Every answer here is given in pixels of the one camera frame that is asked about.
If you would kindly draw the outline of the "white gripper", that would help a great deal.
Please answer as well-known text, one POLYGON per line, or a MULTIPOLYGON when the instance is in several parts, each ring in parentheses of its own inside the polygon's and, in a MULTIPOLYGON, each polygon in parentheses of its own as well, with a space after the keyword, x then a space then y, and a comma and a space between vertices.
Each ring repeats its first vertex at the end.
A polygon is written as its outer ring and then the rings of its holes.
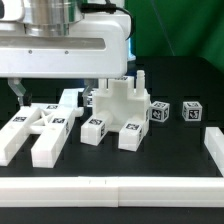
POLYGON ((20 23, 0 22, 0 77, 9 77, 20 106, 32 104, 21 78, 88 78, 82 93, 86 106, 98 83, 92 78, 126 73, 129 33, 127 15, 87 15, 66 37, 29 36, 20 23))

